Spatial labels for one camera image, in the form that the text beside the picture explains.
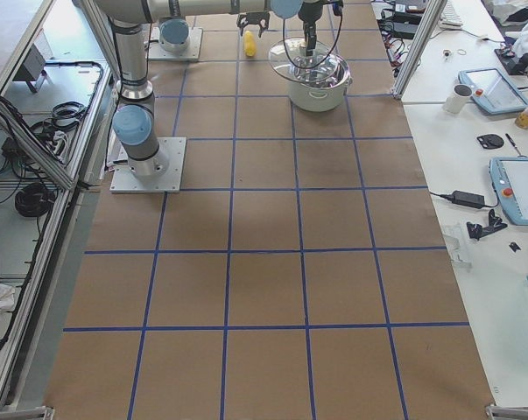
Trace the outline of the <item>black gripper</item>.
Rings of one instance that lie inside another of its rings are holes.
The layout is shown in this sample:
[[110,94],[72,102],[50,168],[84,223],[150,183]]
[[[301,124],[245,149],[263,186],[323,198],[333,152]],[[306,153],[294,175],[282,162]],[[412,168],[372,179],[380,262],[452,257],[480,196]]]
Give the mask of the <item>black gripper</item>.
[[306,39],[306,56],[313,55],[313,42],[317,40],[316,23],[322,17],[323,6],[324,2],[322,0],[304,0],[298,12],[298,18],[302,22]]
[[268,11],[247,12],[239,14],[236,20],[236,26],[240,29],[240,36],[243,37],[245,27],[257,25],[258,37],[262,38],[264,31],[269,29],[270,13]]

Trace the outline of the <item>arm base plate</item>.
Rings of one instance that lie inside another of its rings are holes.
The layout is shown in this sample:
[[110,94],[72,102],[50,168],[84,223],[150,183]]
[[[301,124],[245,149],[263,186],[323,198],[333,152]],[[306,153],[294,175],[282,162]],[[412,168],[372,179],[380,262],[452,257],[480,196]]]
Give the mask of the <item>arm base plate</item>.
[[128,159],[123,146],[114,164],[112,193],[178,193],[187,148],[185,137],[159,137],[158,153],[145,161]]
[[201,52],[203,30],[191,27],[186,41],[182,44],[168,42],[155,27],[148,41],[144,42],[149,60],[154,61],[198,61]]

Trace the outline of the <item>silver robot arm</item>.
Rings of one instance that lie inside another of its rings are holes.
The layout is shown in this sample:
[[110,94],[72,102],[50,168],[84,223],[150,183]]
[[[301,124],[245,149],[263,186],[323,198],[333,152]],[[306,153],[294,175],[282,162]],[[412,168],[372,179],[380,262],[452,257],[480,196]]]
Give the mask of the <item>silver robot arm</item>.
[[112,32],[120,73],[118,96],[123,106],[112,117],[112,128],[128,156],[131,173],[139,179],[167,172],[168,154],[162,150],[154,129],[154,93],[148,80],[148,61],[144,49],[142,25],[160,22],[160,33],[169,44],[187,40],[185,17],[197,15],[237,15],[237,27],[268,27],[269,13],[278,18],[298,17],[303,23],[309,56],[315,49],[316,22],[321,18],[324,1],[97,1],[107,16]]
[[[270,13],[262,12],[247,12],[241,13],[237,16],[236,26],[239,29],[240,35],[245,39],[245,53],[255,53],[255,48],[249,46],[249,36],[246,27],[256,25],[258,27],[258,37],[261,38],[263,33],[269,29]],[[163,50],[180,55],[190,47],[190,26],[183,17],[168,18],[167,20],[160,20],[158,22],[158,43]]]

